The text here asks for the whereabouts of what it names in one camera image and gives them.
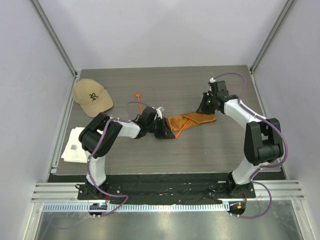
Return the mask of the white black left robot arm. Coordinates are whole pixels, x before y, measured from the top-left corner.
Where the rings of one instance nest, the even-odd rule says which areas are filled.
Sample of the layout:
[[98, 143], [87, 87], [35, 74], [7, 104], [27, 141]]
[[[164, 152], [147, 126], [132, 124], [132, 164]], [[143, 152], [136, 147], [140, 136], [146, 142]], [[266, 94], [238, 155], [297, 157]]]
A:
[[99, 113], [79, 134], [85, 152], [87, 173], [85, 187], [93, 198], [100, 200], [107, 192], [106, 155], [117, 138], [143, 138], [147, 133], [156, 139], [175, 139], [160, 108], [145, 107], [133, 120], [121, 120]]

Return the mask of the orange cloth napkin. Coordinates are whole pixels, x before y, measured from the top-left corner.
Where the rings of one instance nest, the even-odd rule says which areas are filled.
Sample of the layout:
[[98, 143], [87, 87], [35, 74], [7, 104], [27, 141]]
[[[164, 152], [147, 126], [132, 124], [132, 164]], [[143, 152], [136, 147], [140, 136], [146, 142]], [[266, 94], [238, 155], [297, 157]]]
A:
[[213, 123], [216, 120], [217, 118], [215, 115], [190, 112], [168, 117], [166, 122], [172, 132], [178, 132], [181, 129], [188, 129], [203, 124]]

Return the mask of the orange plastic fork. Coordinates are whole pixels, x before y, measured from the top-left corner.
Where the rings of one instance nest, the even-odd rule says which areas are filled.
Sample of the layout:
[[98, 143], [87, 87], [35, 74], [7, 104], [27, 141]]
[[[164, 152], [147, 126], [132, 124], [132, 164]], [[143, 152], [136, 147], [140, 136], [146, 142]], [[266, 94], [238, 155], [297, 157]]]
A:
[[139, 110], [140, 110], [140, 112], [142, 113], [142, 112], [143, 112], [143, 107], [142, 107], [142, 104], [141, 104], [140, 92], [137, 91], [137, 92], [135, 93], [135, 96], [136, 96], [137, 101], [138, 101], [138, 104], [139, 104]]

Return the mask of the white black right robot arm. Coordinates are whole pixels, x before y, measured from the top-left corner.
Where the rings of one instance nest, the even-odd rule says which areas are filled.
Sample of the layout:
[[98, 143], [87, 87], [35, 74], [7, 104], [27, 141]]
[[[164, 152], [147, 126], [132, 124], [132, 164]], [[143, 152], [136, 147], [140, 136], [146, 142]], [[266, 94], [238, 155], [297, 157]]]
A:
[[235, 120], [244, 130], [244, 159], [230, 172], [226, 180], [226, 194], [240, 198], [249, 190], [251, 180], [264, 167], [284, 154], [284, 140], [280, 122], [266, 118], [248, 108], [235, 94], [229, 94], [225, 81], [209, 80], [210, 90], [203, 93], [196, 110], [199, 114], [213, 115], [216, 111]]

